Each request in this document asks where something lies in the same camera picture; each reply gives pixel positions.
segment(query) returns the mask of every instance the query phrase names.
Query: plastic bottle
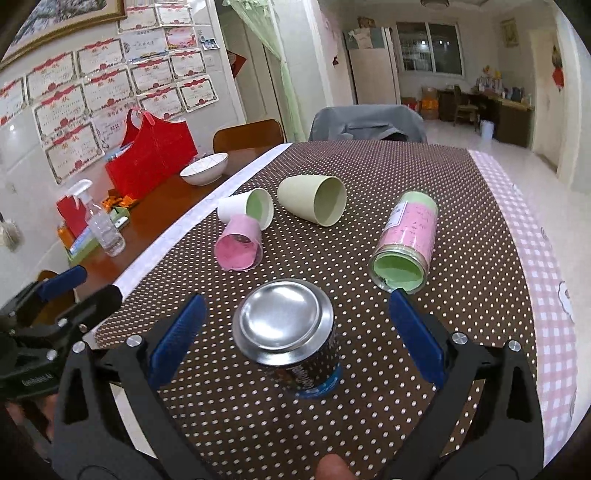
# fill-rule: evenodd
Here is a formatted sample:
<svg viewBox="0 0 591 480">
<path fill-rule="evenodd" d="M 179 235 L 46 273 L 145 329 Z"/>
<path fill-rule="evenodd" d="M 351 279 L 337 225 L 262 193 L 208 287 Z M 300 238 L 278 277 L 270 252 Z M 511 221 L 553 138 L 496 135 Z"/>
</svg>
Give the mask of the plastic bottle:
<svg viewBox="0 0 591 480">
<path fill-rule="evenodd" d="M 81 180 L 70 190 L 68 196 L 74 197 L 76 207 L 82 202 L 86 207 L 86 224 L 107 255 L 115 257 L 125 249 L 125 238 L 113 224 L 111 217 L 103 207 L 97 205 L 89 193 L 90 180 Z"/>
</svg>

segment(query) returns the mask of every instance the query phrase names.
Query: white bowl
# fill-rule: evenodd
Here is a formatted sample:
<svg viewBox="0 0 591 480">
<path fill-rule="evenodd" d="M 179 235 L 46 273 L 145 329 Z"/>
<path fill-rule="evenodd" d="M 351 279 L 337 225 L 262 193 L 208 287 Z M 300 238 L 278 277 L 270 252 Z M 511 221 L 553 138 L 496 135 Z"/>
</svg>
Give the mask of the white bowl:
<svg viewBox="0 0 591 480">
<path fill-rule="evenodd" d="M 216 153 L 191 163 L 180 173 L 189 185 L 207 185 L 222 176 L 228 164 L 227 153 Z"/>
</svg>

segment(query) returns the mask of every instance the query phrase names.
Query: refrigerator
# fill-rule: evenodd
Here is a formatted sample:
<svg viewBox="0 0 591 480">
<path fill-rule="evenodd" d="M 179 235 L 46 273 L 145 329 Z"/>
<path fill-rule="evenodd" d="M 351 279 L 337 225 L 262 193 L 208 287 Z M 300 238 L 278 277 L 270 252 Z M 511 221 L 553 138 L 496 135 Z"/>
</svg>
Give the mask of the refrigerator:
<svg viewBox="0 0 591 480">
<path fill-rule="evenodd" d="M 398 63 L 390 28 L 344 32 L 357 104 L 400 103 Z"/>
</svg>

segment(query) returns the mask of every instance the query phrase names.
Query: pink label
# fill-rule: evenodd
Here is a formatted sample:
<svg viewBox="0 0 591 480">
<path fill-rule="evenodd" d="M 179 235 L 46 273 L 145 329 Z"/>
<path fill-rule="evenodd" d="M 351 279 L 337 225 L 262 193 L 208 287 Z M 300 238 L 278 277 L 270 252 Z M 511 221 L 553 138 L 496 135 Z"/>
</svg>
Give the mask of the pink label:
<svg viewBox="0 0 591 480">
<path fill-rule="evenodd" d="M 400 215 L 401 211 L 401 217 L 395 219 L 395 222 L 388 221 L 387 226 L 393 226 L 384 230 L 378 248 L 393 244 L 411 247 L 419 252 L 429 265 L 437 232 L 435 212 L 422 203 L 406 203 L 402 210 L 398 205 L 392 215 Z"/>
</svg>

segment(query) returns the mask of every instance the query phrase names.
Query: light green cup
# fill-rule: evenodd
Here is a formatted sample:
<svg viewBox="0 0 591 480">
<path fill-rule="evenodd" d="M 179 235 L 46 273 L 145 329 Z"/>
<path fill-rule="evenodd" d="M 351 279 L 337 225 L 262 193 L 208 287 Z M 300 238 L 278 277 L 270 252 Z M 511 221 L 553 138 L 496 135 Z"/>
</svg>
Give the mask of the light green cup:
<svg viewBox="0 0 591 480">
<path fill-rule="evenodd" d="M 320 226 L 331 226 L 345 211 L 347 191 L 337 177 L 296 175 L 280 183 L 277 199 L 294 215 Z"/>
</svg>

